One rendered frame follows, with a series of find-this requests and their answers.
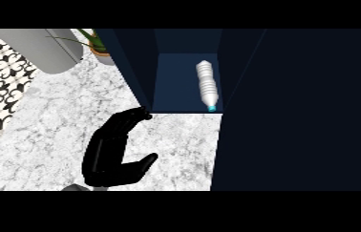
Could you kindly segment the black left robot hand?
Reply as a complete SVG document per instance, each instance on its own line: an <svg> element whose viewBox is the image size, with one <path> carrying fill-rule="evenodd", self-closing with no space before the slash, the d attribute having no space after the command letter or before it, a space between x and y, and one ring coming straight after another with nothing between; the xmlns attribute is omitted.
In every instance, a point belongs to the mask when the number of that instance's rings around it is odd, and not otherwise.
<svg viewBox="0 0 361 232"><path fill-rule="evenodd" d="M124 163L128 132L141 120L152 118L143 107L115 113L94 131L87 144L81 175L93 187L112 187L137 183L158 155L149 154L139 161Z"/></svg>

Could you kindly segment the dark navy cabinet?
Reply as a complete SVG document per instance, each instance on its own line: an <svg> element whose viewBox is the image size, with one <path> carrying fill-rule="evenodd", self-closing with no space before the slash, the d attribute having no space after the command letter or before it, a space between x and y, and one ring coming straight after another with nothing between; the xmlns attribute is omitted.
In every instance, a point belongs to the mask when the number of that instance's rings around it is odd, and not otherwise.
<svg viewBox="0 0 361 232"><path fill-rule="evenodd" d="M263 29L97 29L140 106L153 114L204 114L195 65L208 61L224 111Z"/></svg>

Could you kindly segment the clear plastic water bottle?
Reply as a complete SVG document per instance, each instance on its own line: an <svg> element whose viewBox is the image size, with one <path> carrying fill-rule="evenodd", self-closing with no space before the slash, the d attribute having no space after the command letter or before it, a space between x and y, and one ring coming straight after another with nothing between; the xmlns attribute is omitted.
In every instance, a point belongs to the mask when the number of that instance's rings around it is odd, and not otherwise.
<svg viewBox="0 0 361 232"><path fill-rule="evenodd" d="M213 75L213 66L211 63L205 60L201 60L195 64L195 72L198 78L198 90L201 102L207 107L208 112L217 110L217 101L218 101L218 92L217 85Z"/></svg>

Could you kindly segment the dark navy cabinet door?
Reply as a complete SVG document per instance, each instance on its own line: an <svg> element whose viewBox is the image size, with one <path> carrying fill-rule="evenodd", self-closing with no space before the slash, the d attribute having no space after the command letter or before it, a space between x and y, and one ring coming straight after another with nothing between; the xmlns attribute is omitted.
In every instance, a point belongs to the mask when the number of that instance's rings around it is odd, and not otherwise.
<svg viewBox="0 0 361 232"><path fill-rule="evenodd" d="M361 191L361 29L269 30L221 117L214 191Z"/></svg>

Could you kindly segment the black white patterned tile panel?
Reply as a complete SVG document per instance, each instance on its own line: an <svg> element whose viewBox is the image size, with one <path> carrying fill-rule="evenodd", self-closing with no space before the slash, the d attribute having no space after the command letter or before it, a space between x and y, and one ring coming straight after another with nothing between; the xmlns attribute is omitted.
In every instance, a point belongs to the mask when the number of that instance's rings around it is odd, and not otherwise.
<svg viewBox="0 0 361 232"><path fill-rule="evenodd" d="M0 132L8 125L36 72L35 65L0 39Z"/></svg>

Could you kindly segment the green potted plant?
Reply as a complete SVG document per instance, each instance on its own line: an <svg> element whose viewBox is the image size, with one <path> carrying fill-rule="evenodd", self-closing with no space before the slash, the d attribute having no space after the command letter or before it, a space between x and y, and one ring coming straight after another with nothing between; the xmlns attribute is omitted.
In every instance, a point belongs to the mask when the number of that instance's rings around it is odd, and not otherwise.
<svg viewBox="0 0 361 232"><path fill-rule="evenodd" d="M79 46L84 46L91 54L94 55L97 61L106 65L106 66L113 66L115 62L112 61L109 52L105 47L105 43L102 41L102 38L99 37L96 30L91 30L91 32L87 32L84 29L76 29L78 33L82 35L85 38L85 41L81 42L76 38L69 38L63 36L56 36L48 34L45 38L51 38L56 42L63 42L63 43L73 43Z"/></svg>

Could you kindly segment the grey rounded appliance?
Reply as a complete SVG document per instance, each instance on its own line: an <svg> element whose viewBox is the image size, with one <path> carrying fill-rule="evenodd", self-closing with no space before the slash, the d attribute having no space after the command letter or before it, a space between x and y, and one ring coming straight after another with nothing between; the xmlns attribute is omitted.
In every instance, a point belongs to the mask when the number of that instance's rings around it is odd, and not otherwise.
<svg viewBox="0 0 361 232"><path fill-rule="evenodd" d="M0 39L47 74L60 74L82 57L69 29L0 29Z"/></svg>

